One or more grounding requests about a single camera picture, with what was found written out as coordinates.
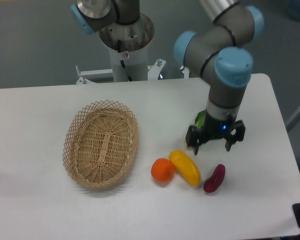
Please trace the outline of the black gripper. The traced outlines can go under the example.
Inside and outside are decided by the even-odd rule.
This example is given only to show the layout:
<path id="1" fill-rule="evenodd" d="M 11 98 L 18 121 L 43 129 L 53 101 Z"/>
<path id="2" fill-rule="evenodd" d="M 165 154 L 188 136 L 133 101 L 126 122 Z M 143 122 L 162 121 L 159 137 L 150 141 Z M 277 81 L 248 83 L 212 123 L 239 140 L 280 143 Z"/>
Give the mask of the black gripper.
<path id="1" fill-rule="evenodd" d="M 245 135 L 245 125 L 242 120 L 236 121 L 236 117 L 228 114 L 225 120 L 214 118 L 207 110 L 202 128 L 190 125 L 185 137 L 188 148 L 198 154 L 199 147 L 210 140 L 226 139 L 225 148 L 229 152 L 232 145 L 241 142 Z"/>

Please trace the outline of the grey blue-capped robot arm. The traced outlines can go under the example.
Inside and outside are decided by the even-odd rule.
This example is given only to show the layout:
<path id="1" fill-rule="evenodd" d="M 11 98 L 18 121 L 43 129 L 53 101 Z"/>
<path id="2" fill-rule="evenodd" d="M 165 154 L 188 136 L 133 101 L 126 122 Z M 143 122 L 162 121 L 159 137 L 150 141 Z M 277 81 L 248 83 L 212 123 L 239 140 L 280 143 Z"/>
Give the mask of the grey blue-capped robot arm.
<path id="1" fill-rule="evenodd" d="M 201 5 L 213 28 L 202 35 L 186 31 L 173 48 L 176 60 L 210 86 L 203 125 L 191 125 L 185 137 L 194 153 L 210 140 L 225 139 L 230 150 L 244 139 L 245 126 L 237 114 L 251 78 L 253 58 L 243 45 L 264 28 L 261 11 L 237 0 L 203 0 Z M 139 1 L 79 0 L 71 12 L 84 33 L 98 33 L 103 44 L 114 51 L 115 81 L 147 78 L 146 65 L 131 62 L 132 55 L 147 47 L 154 36 L 153 23 L 140 12 Z"/>

